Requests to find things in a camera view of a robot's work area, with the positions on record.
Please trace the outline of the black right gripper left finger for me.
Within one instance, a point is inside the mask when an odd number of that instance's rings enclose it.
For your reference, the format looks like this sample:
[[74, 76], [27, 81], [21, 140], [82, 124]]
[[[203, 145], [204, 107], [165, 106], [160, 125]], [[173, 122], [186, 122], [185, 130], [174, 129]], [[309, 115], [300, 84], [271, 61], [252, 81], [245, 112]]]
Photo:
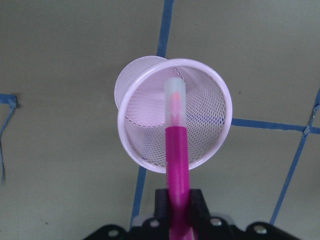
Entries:
[[171, 226], [172, 208], [169, 191], [166, 188], [155, 190], [154, 217], [167, 227]]

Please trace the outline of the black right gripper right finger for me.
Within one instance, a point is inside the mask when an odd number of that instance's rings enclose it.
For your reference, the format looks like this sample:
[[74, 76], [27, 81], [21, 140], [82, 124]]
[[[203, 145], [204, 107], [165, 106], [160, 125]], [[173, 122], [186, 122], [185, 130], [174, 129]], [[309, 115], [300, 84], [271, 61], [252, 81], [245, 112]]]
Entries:
[[192, 227], [199, 227], [209, 220], [209, 209], [200, 189], [189, 191], [188, 222]]

